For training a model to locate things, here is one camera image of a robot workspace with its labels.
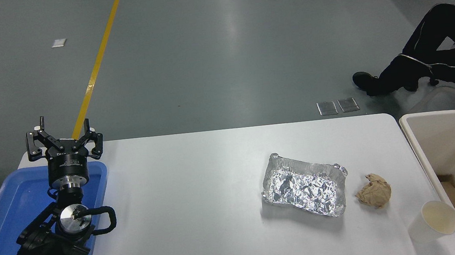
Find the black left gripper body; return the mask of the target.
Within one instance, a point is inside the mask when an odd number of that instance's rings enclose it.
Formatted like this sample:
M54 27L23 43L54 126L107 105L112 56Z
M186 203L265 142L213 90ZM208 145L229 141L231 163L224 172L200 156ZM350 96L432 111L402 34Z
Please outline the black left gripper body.
M49 185L53 189L82 187L89 180L87 149L77 140L60 140L63 147L47 146Z

